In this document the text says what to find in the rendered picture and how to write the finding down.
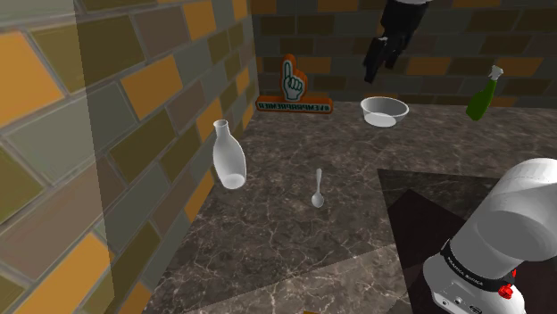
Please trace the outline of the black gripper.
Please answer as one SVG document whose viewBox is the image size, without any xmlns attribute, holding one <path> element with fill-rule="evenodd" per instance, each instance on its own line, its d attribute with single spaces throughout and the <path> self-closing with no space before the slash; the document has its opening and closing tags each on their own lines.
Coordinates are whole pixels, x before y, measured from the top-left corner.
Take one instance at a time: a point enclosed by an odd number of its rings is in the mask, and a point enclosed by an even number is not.
<svg viewBox="0 0 557 314">
<path fill-rule="evenodd" d="M 383 27 L 383 37 L 374 37 L 368 48 L 362 65 L 365 67 L 364 80 L 372 83 L 378 68 L 386 58 L 387 40 L 394 34 L 403 34 L 395 42 L 389 39 L 393 49 L 388 54 L 385 67 L 392 70 L 399 56 L 405 50 L 412 36 L 429 7 L 429 0 L 387 0 L 380 24 Z"/>
</svg>

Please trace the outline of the white bowl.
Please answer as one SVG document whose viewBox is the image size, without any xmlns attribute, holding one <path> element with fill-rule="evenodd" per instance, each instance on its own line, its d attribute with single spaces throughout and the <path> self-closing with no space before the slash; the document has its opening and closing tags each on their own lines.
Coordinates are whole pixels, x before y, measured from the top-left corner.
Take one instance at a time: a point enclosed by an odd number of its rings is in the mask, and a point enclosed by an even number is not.
<svg viewBox="0 0 557 314">
<path fill-rule="evenodd" d="M 409 113 L 409 106 L 386 96 L 372 96 L 361 101 L 363 119 L 374 127 L 390 128 Z"/>
</svg>

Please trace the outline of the orange foam finger figure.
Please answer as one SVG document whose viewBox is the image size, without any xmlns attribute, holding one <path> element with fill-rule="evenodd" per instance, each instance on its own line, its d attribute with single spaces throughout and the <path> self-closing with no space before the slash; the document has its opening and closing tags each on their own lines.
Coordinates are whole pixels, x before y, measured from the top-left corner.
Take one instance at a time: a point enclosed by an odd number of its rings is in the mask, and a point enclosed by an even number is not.
<svg viewBox="0 0 557 314">
<path fill-rule="evenodd" d="M 333 101 L 327 97 L 306 96 L 307 76 L 296 68 L 292 54 L 286 54 L 281 62 L 279 87 L 281 96 L 260 95 L 255 107 L 260 112 L 295 112 L 330 114 Z"/>
</svg>

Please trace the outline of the green spray bottle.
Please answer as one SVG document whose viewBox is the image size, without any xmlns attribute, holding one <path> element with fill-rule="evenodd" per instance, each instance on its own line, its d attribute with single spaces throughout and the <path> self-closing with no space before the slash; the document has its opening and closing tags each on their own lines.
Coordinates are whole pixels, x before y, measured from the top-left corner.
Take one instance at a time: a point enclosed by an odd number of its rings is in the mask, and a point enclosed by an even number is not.
<svg viewBox="0 0 557 314">
<path fill-rule="evenodd" d="M 466 114 L 472 120 L 480 120 L 483 117 L 494 97 L 497 80 L 502 75 L 503 69 L 493 65 L 488 75 L 488 81 L 485 87 L 471 97 L 466 108 Z"/>
</svg>

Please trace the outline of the silver spoon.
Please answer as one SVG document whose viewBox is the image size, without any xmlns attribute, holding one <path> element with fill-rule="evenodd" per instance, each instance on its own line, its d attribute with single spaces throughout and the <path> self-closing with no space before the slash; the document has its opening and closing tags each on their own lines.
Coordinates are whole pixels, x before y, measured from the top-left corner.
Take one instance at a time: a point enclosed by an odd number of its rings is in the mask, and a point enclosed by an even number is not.
<svg viewBox="0 0 557 314">
<path fill-rule="evenodd" d="M 320 208 L 324 204 L 324 197 L 320 192 L 320 183 L 322 178 L 322 169 L 316 169 L 316 192 L 312 195 L 312 205 Z"/>
</svg>

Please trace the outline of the white glass vase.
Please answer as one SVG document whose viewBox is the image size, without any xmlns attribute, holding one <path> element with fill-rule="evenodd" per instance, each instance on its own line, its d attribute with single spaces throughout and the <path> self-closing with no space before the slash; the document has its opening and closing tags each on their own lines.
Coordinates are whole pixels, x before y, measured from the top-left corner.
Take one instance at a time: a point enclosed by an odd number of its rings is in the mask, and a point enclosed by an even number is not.
<svg viewBox="0 0 557 314">
<path fill-rule="evenodd" d="M 246 182 L 246 163 L 243 149 L 231 135 L 226 120 L 215 120 L 216 140 L 213 146 L 213 165 L 222 185 L 238 189 Z"/>
</svg>

